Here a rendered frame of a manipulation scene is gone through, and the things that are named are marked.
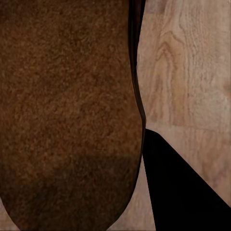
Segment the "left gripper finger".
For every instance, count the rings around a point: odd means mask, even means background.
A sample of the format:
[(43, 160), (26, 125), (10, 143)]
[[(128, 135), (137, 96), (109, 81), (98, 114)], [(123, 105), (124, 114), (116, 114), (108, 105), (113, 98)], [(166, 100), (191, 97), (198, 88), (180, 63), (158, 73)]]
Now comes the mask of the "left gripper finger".
[(230, 206), (159, 133), (142, 155), (156, 231), (231, 231)]

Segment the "sandal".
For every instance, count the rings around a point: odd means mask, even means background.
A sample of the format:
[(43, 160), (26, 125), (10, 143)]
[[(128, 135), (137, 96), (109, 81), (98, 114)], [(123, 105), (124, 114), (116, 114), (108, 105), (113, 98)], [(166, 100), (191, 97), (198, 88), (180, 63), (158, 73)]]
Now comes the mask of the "sandal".
[(0, 197), (21, 231), (106, 231), (139, 175), (146, 0), (0, 0)]

